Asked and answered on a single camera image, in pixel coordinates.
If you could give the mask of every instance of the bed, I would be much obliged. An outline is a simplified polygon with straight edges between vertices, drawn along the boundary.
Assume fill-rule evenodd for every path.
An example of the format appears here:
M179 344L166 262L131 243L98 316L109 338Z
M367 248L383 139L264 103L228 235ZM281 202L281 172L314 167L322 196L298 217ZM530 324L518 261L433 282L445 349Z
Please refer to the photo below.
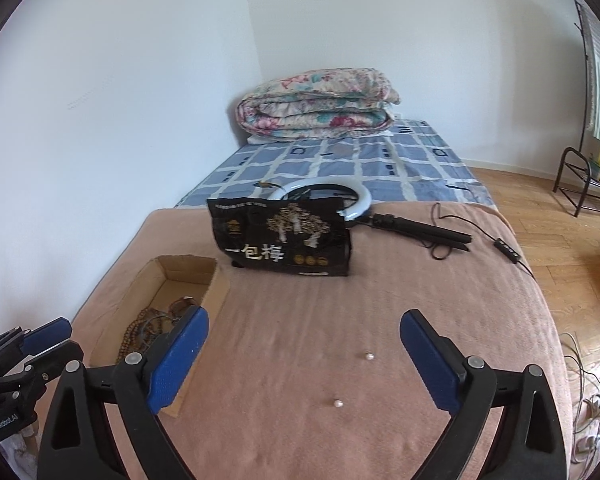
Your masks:
M431 203L376 205L381 213L429 220ZM443 203L520 250L492 208ZM457 219L444 227L466 230ZM85 363L126 288L154 256L216 258L230 291L198 358L177 418L160 415L200 480L408 479L443 431L436 409L400 342L401 315L418 308L465 354L492 367L535 362L554 392L565 446L571 399L562 349L538 284L474 233L470 253L435 261L416 240L357 226L350 276L307 277L237 269L211 232L208 211L152 213L73 322ZM372 361L365 353L372 352ZM45 399L37 410L44 421ZM334 407L334 399L343 402ZM464 480L476 478L496 428L491 416ZM112 430L130 478L138 460L116 410Z
M425 121L401 120L382 136L247 144L187 193L177 207L207 198L266 198L265 180L354 176L375 203L445 201L493 206L488 190Z

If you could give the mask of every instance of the blue gripper pad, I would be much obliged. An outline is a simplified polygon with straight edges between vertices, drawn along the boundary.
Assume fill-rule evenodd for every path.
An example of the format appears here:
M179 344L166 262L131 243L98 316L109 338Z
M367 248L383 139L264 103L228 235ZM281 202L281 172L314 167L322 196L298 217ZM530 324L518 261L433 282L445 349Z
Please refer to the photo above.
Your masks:
M455 415L460 410L458 375L410 312L400 321L400 339L436 407Z
M208 334L209 316L199 307L151 374L146 402L154 415L176 398Z
M53 345L69 339L71 332L69 320L59 317L24 336L20 351L23 355L38 355Z

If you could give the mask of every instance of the blue checkered bedsheet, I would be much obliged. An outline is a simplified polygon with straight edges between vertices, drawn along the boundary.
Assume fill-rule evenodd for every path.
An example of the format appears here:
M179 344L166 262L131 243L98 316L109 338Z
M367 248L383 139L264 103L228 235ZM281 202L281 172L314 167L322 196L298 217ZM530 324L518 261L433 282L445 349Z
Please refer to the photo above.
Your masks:
M266 198L265 180L281 186L311 176L354 176L374 202L451 201L493 206L489 191L424 121L396 121L388 136L309 139L243 146L177 207L207 198Z

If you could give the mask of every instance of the pink blanket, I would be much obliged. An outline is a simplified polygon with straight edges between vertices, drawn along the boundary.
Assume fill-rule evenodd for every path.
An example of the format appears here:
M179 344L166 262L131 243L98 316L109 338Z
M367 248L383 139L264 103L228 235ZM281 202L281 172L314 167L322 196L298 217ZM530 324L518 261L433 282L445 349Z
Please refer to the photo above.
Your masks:
M385 203L428 222L430 203ZM487 208L443 204L519 250L510 228ZM571 400L560 342L540 288L470 225L470 253L433 260L415 240L364 226L352 230L350 276L310 278L235 269L216 248L208 213L152 213L74 321L86 362L136 272L159 254L213 256L231 290L200 357L177 419L161 415L200 480L407 479L443 431L437 410L401 345L398 324L419 308L465 355L492 367L547 374L571 446ZM375 359L366 360L366 352ZM340 399L343 406L333 406ZM143 478L110 410L131 478ZM490 445L493 410L464 478L475 478Z

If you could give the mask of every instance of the wooden floor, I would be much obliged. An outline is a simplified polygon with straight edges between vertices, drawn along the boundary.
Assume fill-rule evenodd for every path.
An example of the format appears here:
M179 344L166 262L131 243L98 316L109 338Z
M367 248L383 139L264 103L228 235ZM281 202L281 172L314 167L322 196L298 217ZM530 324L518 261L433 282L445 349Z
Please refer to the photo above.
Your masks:
M472 171L512 224L558 332L576 337L584 368L600 378L600 213L584 211L574 218L569 214L573 207L561 194L552 193L549 180L503 171ZM561 339L569 342L566 336ZM573 354L567 347L564 351ZM567 360L567 368L576 405L578 369L572 360ZM586 397L600 391L594 377L588 376L586 383ZM578 466L572 469L571 477L577 478Z

